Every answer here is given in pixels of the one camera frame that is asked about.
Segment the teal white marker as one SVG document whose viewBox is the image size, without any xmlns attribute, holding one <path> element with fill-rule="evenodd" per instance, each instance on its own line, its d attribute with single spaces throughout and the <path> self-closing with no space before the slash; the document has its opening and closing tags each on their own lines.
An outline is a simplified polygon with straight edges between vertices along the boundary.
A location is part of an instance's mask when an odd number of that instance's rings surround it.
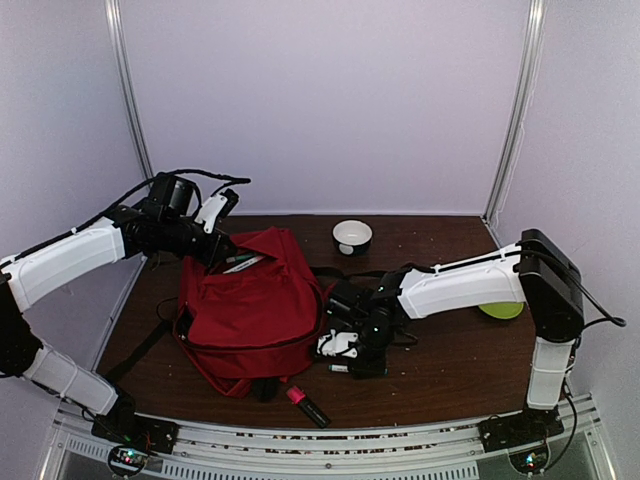
<svg viewBox="0 0 640 480">
<path fill-rule="evenodd" d="M 240 255 L 230 256 L 225 259 L 225 263 L 229 265 L 236 265 L 242 262 L 251 260 L 253 258 L 261 258 L 261 255 L 258 253 L 244 253 Z"/>
</svg>

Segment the white green glue stick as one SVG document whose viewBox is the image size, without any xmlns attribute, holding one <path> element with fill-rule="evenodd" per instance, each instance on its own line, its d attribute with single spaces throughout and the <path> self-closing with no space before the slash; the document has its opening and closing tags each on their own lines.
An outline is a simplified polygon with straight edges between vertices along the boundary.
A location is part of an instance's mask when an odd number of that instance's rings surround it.
<svg viewBox="0 0 640 480">
<path fill-rule="evenodd" d="M 349 373 L 349 367 L 347 365 L 330 364 L 328 370 L 333 373 Z"/>
</svg>

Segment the pink white marker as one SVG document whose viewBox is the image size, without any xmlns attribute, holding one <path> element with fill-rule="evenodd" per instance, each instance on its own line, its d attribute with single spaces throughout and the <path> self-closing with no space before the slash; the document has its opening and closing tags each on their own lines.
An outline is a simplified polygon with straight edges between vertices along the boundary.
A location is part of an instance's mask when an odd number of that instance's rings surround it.
<svg viewBox="0 0 640 480">
<path fill-rule="evenodd" d="M 262 260 L 261 257 L 250 258 L 248 260 L 245 260 L 245 261 L 239 263 L 238 265 L 235 265 L 235 266 L 223 271 L 223 274 L 232 274 L 232 273 L 238 273 L 238 272 L 244 271 L 244 270 L 250 268 L 251 266 L 257 264 L 261 260 Z"/>
</svg>

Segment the red backpack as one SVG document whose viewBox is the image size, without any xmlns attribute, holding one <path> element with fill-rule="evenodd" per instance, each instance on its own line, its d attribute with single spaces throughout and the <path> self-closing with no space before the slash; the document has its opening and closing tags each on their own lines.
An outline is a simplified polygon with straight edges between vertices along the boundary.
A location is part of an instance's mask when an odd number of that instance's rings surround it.
<svg viewBox="0 0 640 480">
<path fill-rule="evenodd" d="M 279 386 L 308 369 L 325 327 L 328 297 L 320 277 L 335 267 L 308 264 L 294 233 L 271 227 L 235 234 L 233 244 L 259 261 L 237 273 L 183 261 L 177 315 L 164 320 L 107 379 L 117 383 L 165 333 L 226 397 L 272 400 Z"/>
</svg>

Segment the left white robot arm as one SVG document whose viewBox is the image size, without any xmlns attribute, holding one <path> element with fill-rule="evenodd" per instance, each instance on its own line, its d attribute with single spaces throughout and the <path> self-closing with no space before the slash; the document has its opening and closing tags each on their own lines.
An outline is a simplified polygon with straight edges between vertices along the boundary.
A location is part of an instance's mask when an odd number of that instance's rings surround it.
<svg viewBox="0 0 640 480">
<path fill-rule="evenodd" d="M 1 374 L 27 380 L 103 421 L 123 444 L 144 433 L 133 399 L 39 338 L 25 314 L 63 287 L 134 257 L 169 253 L 211 268 L 234 246 L 219 223 L 246 177 L 183 168 L 132 187 L 70 230 L 1 261 Z"/>
</svg>

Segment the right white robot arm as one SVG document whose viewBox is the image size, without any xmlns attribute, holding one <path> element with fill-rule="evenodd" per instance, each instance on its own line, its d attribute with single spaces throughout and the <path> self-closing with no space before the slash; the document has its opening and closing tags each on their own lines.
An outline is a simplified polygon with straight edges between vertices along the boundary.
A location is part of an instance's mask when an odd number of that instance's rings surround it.
<svg viewBox="0 0 640 480">
<path fill-rule="evenodd" d="M 467 307 L 528 307 L 536 341 L 527 408 L 514 417 L 512 430 L 530 442 L 550 426 L 570 356 L 589 326 L 583 303 L 594 298 L 577 266 L 544 233 L 525 230 L 518 242 L 470 259 L 372 275 L 379 281 L 374 289 L 338 277 L 325 304 L 330 323 L 317 355 L 347 358 L 354 376 L 378 376 L 386 369 L 387 347 L 412 320 Z"/>
</svg>

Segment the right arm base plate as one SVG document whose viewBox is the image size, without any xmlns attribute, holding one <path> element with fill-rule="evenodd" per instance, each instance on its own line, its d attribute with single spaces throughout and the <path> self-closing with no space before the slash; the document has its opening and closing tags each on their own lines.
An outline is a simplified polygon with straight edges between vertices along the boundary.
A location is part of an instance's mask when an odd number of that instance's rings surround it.
<svg viewBox="0 0 640 480">
<path fill-rule="evenodd" d="M 492 415 L 481 421 L 477 428 L 486 453 L 542 442 L 564 432 L 557 408 L 525 408 L 508 415 Z"/>
</svg>

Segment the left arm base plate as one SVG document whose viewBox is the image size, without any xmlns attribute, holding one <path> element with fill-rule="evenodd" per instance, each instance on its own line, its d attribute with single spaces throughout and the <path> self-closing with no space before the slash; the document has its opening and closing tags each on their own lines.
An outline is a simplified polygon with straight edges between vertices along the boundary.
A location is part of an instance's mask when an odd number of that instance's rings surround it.
<svg viewBox="0 0 640 480">
<path fill-rule="evenodd" d="M 146 453 L 171 454 L 178 438 L 175 422 L 136 415 L 130 427 L 116 427 L 99 417 L 93 422 L 91 434 L 119 445 L 134 447 Z"/>
</svg>

